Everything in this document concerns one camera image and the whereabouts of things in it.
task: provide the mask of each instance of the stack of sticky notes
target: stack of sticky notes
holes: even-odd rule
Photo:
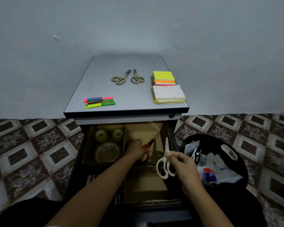
[[[156,86],[151,89],[154,103],[183,103],[185,95],[180,85],[175,86]]]
[[[116,104],[116,102],[114,102],[114,99],[112,97],[88,98],[84,100],[84,103],[85,103],[84,108],[100,107],[100,106],[108,106]]]
[[[171,72],[153,71],[153,85],[158,86],[175,86],[175,78]]]

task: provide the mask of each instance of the hand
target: hand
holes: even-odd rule
[[[169,163],[174,166],[185,193],[188,191],[194,192],[200,186],[203,187],[195,161],[192,158],[177,151],[170,151],[166,154],[166,157]]]
[[[139,160],[142,158],[146,153],[150,151],[149,148],[143,148],[142,147],[142,140],[136,139],[130,142],[126,152],[125,156],[131,156],[134,161]]]

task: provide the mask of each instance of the person's right arm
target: person's right arm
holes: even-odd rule
[[[230,220],[203,187],[195,161],[184,153],[175,151],[170,151],[166,157],[176,169],[183,190],[193,203],[203,226],[233,227]]]

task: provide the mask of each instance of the person's left arm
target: person's left arm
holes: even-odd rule
[[[121,159],[80,190],[46,226],[98,226],[129,169],[148,151],[140,139],[132,141]]]

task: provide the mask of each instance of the red-handled scissors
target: red-handled scissors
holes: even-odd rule
[[[160,135],[160,132],[158,132],[152,139],[151,141],[149,141],[147,144],[143,145],[143,148],[150,148],[151,145],[154,143],[154,141],[158,138],[158,136]],[[149,158],[149,153],[147,152],[147,157],[146,160],[144,162],[147,162]]]

